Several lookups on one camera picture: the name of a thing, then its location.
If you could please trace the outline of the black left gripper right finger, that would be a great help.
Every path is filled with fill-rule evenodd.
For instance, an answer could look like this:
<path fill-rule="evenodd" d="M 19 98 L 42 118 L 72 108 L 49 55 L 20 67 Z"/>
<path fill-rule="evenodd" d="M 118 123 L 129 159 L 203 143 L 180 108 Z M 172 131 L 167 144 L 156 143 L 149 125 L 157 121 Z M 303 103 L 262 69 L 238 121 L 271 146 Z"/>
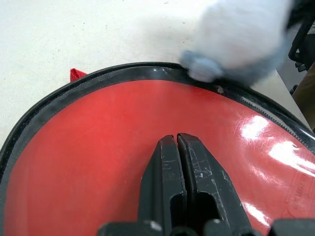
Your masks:
<path fill-rule="evenodd" d="M 249 219 L 227 172 L 193 135 L 177 135 L 185 188 L 188 224 L 204 228 L 220 220 L 229 228 L 247 228 Z"/>

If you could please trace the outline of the white blue zipper pull ball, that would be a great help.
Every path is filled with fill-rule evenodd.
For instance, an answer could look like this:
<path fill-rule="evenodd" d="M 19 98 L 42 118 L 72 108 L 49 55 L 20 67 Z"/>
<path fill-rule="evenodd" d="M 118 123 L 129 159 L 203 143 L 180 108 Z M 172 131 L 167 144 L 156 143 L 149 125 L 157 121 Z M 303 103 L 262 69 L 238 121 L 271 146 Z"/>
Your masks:
<path fill-rule="evenodd" d="M 180 65 L 197 81 L 256 84 L 281 64 L 293 0 L 214 0 Z"/>

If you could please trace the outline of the brown background object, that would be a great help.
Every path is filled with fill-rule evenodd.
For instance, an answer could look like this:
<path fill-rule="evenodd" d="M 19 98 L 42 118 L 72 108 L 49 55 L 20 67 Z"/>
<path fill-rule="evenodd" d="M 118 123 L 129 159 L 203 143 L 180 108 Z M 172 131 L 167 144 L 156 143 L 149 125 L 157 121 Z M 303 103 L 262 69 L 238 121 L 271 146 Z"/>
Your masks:
<path fill-rule="evenodd" d="M 310 68 L 293 93 L 293 99 L 315 133 L 315 68 Z"/>

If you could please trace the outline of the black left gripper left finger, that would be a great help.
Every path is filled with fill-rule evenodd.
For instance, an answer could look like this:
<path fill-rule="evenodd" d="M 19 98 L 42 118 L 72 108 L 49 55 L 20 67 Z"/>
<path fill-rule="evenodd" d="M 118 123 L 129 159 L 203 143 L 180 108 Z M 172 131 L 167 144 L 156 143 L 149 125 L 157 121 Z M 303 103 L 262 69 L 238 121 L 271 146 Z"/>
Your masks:
<path fill-rule="evenodd" d="M 184 226 L 187 191 L 174 136 L 166 135 L 155 147 L 141 179 L 138 220 L 152 220 L 163 228 Z"/>

